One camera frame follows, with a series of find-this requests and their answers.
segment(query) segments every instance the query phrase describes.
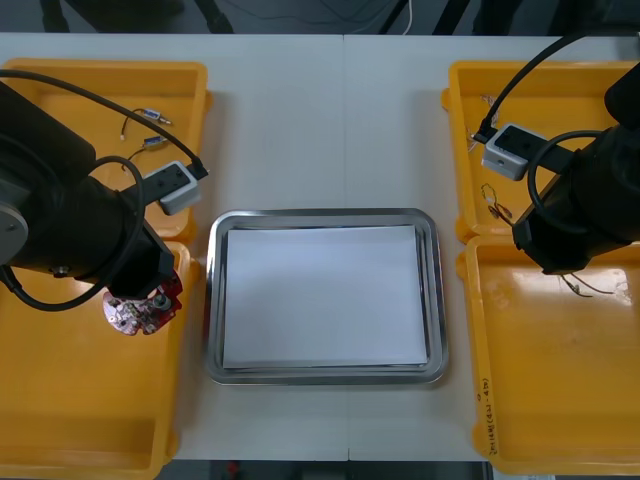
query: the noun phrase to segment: thin wire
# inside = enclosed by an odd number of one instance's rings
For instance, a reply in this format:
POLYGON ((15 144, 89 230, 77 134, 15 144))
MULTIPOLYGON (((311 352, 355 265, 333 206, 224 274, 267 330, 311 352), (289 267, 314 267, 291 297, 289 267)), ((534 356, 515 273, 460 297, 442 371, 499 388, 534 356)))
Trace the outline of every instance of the thin wire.
MULTIPOLYGON (((257 13, 252 12, 251 10, 238 5, 237 3, 231 1, 231 0, 223 0, 225 3, 227 3, 228 5, 232 6, 233 8, 235 8, 236 10, 240 10, 241 12, 246 13, 247 15, 250 15, 254 18, 259 18, 260 20, 295 20, 297 22, 300 23, 305 23, 307 25, 339 25, 341 22, 338 22, 336 20, 305 20, 304 18, 300 18, 296 15, 258 15, 257 13)), ((380 11, 377 11, 376 13, 374 13, 373 15, 364 18, 362 20, 348 20, 350 22, 353 23, 365 23, 368 22, 370 20, 374 20, 378 15, 379 15, 380 11)))
POLYGON ((391 5, 391 2, 387 3, 380 10, 378 10, 378 13, 376 14, 376 16, 369 23, 367 23, 364 27, 357 28, 357 29, 353 30, 352 32, 347 33, 347 35, 353 35, 355 33, 360 33, 360 32, 363 32, 363 31, 368 30, 369 28, 371 28, 371 26, 374 23, 376 23, 378 20, 380 20, 380 17, 382 16, 383 13, 385 13, 385 10, 389 7, 389 5, 391 5))
POLYGON ((585 295, 584 293, 580 293, 580 286, 579 285, 574 285, 573 283, 571 283, 569 280, 564 278, 564 275, 560 275, 560 278, 562 280, 564 280, 564 283, 567 284, 567 287, 569 287, 571 289, 571 291, 573 293, 575 293, 576 295, 578 295, 579 297, 593 298, 593 295, 585 295))
POLYGON ((407 33, 409 33, 409 30, 411 30, 412 24, 413 24, 413 0, 409 0, 409 24, 407 25, 407 28, 405 28, 404 32, 402 32, 402 35, 406 35, 407 33))
POLYGON ((195 153, 193 153, 189 147, 187 147, 184 143, 178 140, 175 136, 171 135, 164 128, 154 124, 153 122, 149 121, 148 119, 136 113, 129 111, 128 109, 124 108, 121 105, 118 105, 115 102, 112 102, 111 100, 101 97, 100 95, 97 95, 93 92, 90 92, 89 90, 86 90, 72 83, 65 82, 64 80, 59 80, 57 78, 50 77, 48 75, 43 75, 41 73, 27 72, 23 70, 0 69, 0 78, 22 78, 25 80, 33 80, 36 82, 47 83, 49 85, 62 88, 63 90, 67 90, 69 92, 75 93, 76 95, 80 95, 81 97, 88 98, 89 100, 95 103, 98 103, 103 107, 107 107, 111 110, 114 110, 124 115, 125 117, 130 117, 135 122, 138 122, 144 125, 145 127, 150 128, 151 130, 156 132, 158 135, 162 135, 171 143, 173 143, 176 147, 182 150, 185 153, 185 155, 187 155, 191 159, 191 163, 194 167, 196 178, 201 179, 208 175, 207 169, 202 164, 202 160, 200 160, 200 157, 198 157, 195 153))
POLYGON ((582 280, 579 276, 577 276, 575 273, 572 273, 571 276, 573 278, 575 278, 576 280, 578 280, 581 284, 583 284, 585 287, 590 288, 591 290, 593 290, 594 292, 598 292, 598 293, 602 293, 604 295, 613 295, 614 292, 608 292, 606 290, 600 290, 599 288, 594 287, 593 285, 588 284, 587 282, 585 282, 584 280, 582 280))
MULTIPOLYGON (((324 5, 324 7, 329 10, 331 13, 333 13, 333 15, 335 15, 337 18, 339 18, 340 20, 342 20, 343 22, 353 22, 355 21, 354 19, 360 14, 362 13, 369 5, 371 5, 371 2, 369 0, 365 0, 362 5, 360 5, 360 7, 358 7, 358 9, 353 12, 351 15, 345 17, 343 16, 340 12, 338 12, 335 8, 333 8, 333 5, 331 5, 329 2, 327 2, 326 0, 320 0, 320 3, 322 5, 324 5)), ((369 20, 372 20, 373 18, 375 18, 377 15, 374 15, 371 18, 367 18, 367 19, 363 19, 363 20, 359 20, 359 22, 367 22, 369 20)))

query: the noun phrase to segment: metal tray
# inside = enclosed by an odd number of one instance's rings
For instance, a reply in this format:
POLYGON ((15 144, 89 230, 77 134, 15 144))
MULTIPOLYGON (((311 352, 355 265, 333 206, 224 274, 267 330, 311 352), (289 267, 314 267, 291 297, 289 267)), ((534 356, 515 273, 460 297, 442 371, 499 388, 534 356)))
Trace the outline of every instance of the metal tray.
POLYGON ((206 367, 221 384, 428 383, 443 373, 448 357, 440 250, 436 227, 417 209, 323 209, 233 211, 211 228, 207 258, 205 324, 209 325, 206 367), (413 225, 420 272, 427 363, 358 367, 224 368, 227 233, 232 229, 390 227, 413 225))

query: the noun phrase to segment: white table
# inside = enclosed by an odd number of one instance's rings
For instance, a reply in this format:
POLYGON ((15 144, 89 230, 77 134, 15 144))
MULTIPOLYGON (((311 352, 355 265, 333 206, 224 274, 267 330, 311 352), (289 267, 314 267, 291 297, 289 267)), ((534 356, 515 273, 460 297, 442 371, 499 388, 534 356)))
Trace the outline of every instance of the white table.
MULTIPOLYGON (((0 34, 15 56, 194 60, 215 103, 196 209, 204 259, 213 219, 230 209, 417 207, 437 223, 450 366, 434 386, 214 384, 192 308, 176 418, 178 458, 479 460, 453 157, 440 92, 455 60, 526 60, 545 38, 0 34)), ((562 60, 638 58, 633 39, 587 39, 562 60)))

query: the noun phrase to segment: yellow plastic bin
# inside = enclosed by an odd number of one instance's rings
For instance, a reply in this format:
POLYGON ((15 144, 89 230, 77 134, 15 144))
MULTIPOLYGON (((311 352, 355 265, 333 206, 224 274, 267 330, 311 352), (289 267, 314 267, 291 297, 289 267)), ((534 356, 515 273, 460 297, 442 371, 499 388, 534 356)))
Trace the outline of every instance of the yellow plastic bin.
POLYGON ((543 275, 508 236, 471 239, 457 270, 475 448, 508 474, 640 474, 640 245, 578 274, 613 292, 581 285, 592 298, 543 275))
MULTIPOLYGON (((457 62, 449 70, 449 89, 442 103, 449 123, 456 165, 460 217, 458 238, 467 242, 475 235, 511 235, 510 228, 491 216, 481 187, 489 184, 514 219, 531 204, 526 182, 514 182, 483 167, 482 145, 471 151, 469 136, 475 133, 489 110, 488 97, 496 98, 524 63, 457 62)), ((604 106, 604 93, 634 62, 557 63, 545 62, 527 75, 500 106, 497 127, 517 123, 547 138, 571 130, 603 130, 616 122, 604 106)), ((563 143, 578 148, 590 139, 563 143)), ((540 169, 538 188, 552 177, 540 169)))
MULTIPOLYGON (((175 454, 178 364, 198 266, 184 245, 167 245, 183 309, 154 335, 117 332, 104 318, 101 294, 74 310, 45 313, 0 288, 0 477, 151 480, 175 454)), ((88 288, 16 273, 47 302, 88 288)))
MULTIPOLYGON (((3 68, 28 70, 50 75, 86 88, 131 110, 152 108, 173 122, 161 125, 194 152, 199 152, 202 129, 211 106, 207 70, 192 62, 123 62, 107 60, 58 60, 16 58, 3 68)), ((145 138, 156 133, 129 121, 125 141, 120 140, 124 117, 91 100, 65 90, 31 80, 9 79, 7 84, 38 105, 45 112, 89 141, 98 157, 129 157, 145 138)), ((173 145, 150 150, 133 159, 144 175, 163 165, 189 159, 173 145)), ((119 165, 109 165, 95 173, 107 186, 124 189, 132 183, 129 172, 119 165)), ((166 216, 156 204, 147 208, 147 221, 165 239, 189 243, 195 235, 191 209, 166 216)))

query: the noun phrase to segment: white paper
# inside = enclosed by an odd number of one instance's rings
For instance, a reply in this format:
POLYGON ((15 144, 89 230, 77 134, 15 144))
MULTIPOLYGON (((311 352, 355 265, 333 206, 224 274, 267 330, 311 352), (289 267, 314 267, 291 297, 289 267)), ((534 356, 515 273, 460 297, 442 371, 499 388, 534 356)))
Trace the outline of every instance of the white paper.
POLYGON ((225 368, 423 364, 415 229, 231 230, 225 368))

